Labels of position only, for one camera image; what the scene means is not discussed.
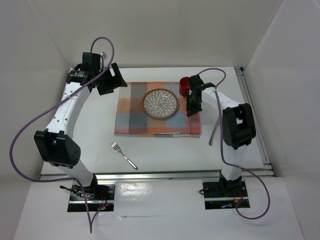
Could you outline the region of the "red mug black handle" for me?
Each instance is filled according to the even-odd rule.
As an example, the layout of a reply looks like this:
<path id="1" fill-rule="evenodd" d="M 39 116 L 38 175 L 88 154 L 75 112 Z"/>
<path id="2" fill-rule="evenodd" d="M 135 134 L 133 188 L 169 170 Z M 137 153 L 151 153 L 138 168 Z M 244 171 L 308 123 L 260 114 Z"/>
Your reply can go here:
<path id="1" fill-rule="evenodd" d="M 179 81 L 179 94 L 183 97 L 186 97 L 189 94 L 189 77 L 182 77 Z"/>

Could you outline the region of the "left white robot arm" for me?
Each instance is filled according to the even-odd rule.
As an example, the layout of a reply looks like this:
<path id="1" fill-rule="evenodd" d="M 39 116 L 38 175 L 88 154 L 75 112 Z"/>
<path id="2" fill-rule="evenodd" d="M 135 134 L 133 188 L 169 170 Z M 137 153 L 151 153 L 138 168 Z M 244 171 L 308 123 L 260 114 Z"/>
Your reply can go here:
<path id="1" fill-rule="evenodd" d="M 57 167 L 68 177 L 88 200 L 99 193 L 98 180 L 81 162 L 81 148 L 73 140 L 74 128 L 84 103 L 96 88 L 100 95 L 126 87 L 117 63 L 102 68 L 103 58 L 92 52 L 82 54 L 82 62 L 66 78 L 61 104 L 43 131 L 36 131 L 34 141 L 44 162 Z"/>

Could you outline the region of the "patterned ceramic plate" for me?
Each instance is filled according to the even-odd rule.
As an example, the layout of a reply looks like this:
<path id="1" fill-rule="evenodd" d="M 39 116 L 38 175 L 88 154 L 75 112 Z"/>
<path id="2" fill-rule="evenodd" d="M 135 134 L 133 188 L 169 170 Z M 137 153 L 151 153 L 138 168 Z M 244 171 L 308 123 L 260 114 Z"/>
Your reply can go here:
<path id="1" fill-rule="evenodd" d="M 179 100 L 172 91 L 156 88 L 144 95 L 142 106 L 148 116 L 156 119 L 165 119 L 178 110 Z"/>

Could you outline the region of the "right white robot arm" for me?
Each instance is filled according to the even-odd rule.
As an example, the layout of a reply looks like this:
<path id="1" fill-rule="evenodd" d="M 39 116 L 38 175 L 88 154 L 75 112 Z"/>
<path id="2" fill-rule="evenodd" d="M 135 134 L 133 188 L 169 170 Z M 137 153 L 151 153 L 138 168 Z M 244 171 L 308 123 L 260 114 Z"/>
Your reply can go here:
<path id="1" fill-rule="evenodd" d="M 252 107 L 248 103 L 232 100 L 213 83 L 204 83 L 199 75 L 191 76 L 188 85 L 187 117 L 202 111 L 203 102 L 218 111 L 220 155 L 224 163 L 219 174 L 218 190 L 223 196 L 230 196 L 241 185 L 244 155 L 247 146 L 256 137 Z"/>

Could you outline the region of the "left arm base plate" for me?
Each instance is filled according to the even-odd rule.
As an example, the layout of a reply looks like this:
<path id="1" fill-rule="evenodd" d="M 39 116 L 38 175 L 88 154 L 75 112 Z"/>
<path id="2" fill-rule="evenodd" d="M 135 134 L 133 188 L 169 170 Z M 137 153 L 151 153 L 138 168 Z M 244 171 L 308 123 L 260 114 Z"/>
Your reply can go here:
<path id="1" fill-rule="evenodd" d="M 87 193 L 86 199 L 88 204 L 88 210 L 90 212 L 96 212 L 98 210 L 102 212 L 114 211 L 114 199 L 115 199 L 115 184 L 100 185 L 97 193 Z M 79 186 L 73 184 L 71 188 L 67 188 L 70 191 L 67 212 L 79 213 L 85 212 L 85 199 Z"/>

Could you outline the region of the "checkered orange grey cloth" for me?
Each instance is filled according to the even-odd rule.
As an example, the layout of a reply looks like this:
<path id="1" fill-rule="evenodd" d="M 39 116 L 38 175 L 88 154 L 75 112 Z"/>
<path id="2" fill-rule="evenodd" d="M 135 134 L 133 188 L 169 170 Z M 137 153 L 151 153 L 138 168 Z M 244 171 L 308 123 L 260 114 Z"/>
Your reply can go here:
<path id="1" fill-rule="evenodd" d="M 187 116 L 178 82 L 129 82 L 120 88 L 114 134 L 125 137 L 201 135 L 199 114 Z"/>

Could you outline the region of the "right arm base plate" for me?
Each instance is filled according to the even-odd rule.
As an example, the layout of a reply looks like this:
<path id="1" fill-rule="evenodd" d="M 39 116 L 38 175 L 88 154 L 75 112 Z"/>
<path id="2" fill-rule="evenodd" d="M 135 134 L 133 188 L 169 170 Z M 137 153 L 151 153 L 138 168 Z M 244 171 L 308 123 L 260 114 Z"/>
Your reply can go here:
<path id="1" fill-rule="evenodd" d="M 218 182 L 203 182 L 198 192 L 204 197 L 206 210 L 250 208 L 247 187 L 244 181 L 236 188 L 222 190 Z"/>

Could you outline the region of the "silver fork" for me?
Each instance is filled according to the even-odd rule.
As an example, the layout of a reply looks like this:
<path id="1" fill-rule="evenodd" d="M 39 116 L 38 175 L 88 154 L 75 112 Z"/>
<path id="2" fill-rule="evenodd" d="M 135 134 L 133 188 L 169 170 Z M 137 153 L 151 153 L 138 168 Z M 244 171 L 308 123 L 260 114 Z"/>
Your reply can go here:
<path id="1" fill-rule="evenodd" d="M 111 144 L 111 147 L 119 154 L 121 154 L 124 159 L 137 171 L 138 167 L 122 152 L 122 149 L 120 148 L 120 146 L 113 141 Z"/>

